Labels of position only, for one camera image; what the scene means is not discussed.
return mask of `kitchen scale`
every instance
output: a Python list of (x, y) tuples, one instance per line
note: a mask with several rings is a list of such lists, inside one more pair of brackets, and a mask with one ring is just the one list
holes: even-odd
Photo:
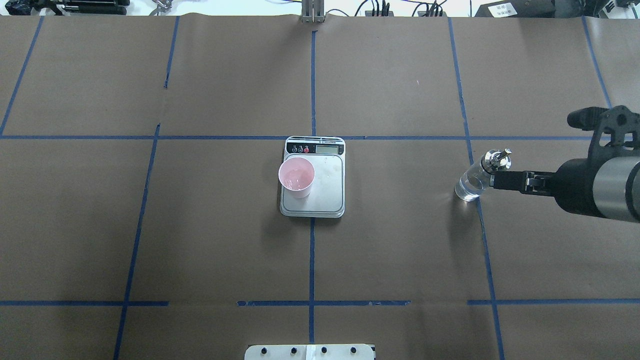
[(284, 188), (280, 212), (288, 217), (339, 218), (344, 214), (344, 140), (327, 136), (290, 136), (284, 157), (305, 158), (316, 170), (309, 196), (296, 199)]

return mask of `pink cup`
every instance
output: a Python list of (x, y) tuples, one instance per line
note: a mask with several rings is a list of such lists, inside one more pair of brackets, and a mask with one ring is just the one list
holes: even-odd
[(286, 159), (278, 170), (280, 184), (297, 199), (309, 195), (315, 176), (314, 165), (305, 158)]

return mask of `cup rim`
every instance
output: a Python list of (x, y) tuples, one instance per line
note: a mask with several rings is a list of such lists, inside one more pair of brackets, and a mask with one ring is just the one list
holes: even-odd
[[(282, 176), (282, 166), (285, 163), (287, 163), (287, 161), (290, 161), (290, 160), (293, 160), (293, 159), (302, 159), (303, 161), (306, 161), (309, 165), (311, 165), (311, 170), (313, 170), (313, 172), (314, 172), (313, 173), (313, 178), (311, 179), (311, 182), (309, 183), (309, 185), (305, 186), (302, 189), (297, 189), (297, 190), (290, 189), (290, 188), (288, 188), (286, 185), (284, 185), (282, 183), (282, 178), (281, 178), (281, 176)], [(289, 190), (290, 192), (302, 192), (302, 191), (305, 191), (306, 189), (309, 188), (309, 186), (313, 185), (314, 182), (316, 181), (316, 167), (314, 166), (314, 164), (311, 161), (309, 161), (308, 159), (303, 158), (302, 156), (291, 156), (291, 157), (287, 158), (285, 161), (283, 161), (282, 164), (280, 164), (280, 167), (278, 168), (278, 181), (280, 182), (280, 185), (282, 185), (285, 189)]]

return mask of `white label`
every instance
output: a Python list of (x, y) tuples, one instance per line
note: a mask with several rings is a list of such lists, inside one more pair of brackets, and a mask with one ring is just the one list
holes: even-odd
[(511, 3), (504, 3), (500, 5), (493, 5), (488, 7), (493, 17), (507, 17), (512, 15), (518, 15)]

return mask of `transparent bottle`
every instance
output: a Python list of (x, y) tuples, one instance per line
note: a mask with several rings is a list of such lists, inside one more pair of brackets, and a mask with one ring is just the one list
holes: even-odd
[(496, 171), (511, 167), (511, 150), (489, 150), (462, 175), (454, 188), (456, 195), (464, 201), (476, 200), (490, 185)]

